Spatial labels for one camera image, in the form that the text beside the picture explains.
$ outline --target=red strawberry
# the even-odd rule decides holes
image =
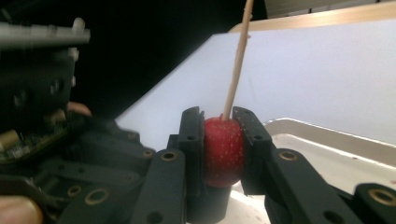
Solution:
[[[242,131],[234,119],[205,121],[204,181],[226,188],[239,181],[244,167]]]

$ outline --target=strawberry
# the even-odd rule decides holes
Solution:
[[[204,181],[215,188],[239,181],[244,167],[242,131],[234,119],[205,121]]]

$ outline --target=wooden stick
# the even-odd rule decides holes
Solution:
[[[248,42],[248,24],[251,19],[251,10],[253,9],[253,0],[247,0],[245,5],[244,16],[242,19],[241,35],[239,37],[238,49],[236,51],[235,62],[233,66],[233,80],[228,91],[227,101],[224,106],[222,120],[229,120],[231,109],[233,107],[233,99],[235,98],[236,88],[238,87],[239,77],[242,70],[242,62],[244,61],[245,48]]]

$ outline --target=wooden skewer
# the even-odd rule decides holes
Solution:
[[[238,87],[239,77],[242,70],[242,62],[244,61],[245,48],[248,42],[248,24],[251,19],[251,11],[253,9],[253,0],[247,0],[245,5],[244,16],[242,19],[241,35],[239,37],[238,49],[236,51],[235,62],[233,66],[233,80],[228,91],[227,101],[224,106],[222,120],[229,120],[231,109],[233,107],[233,99],[235,98],[236,88]]]

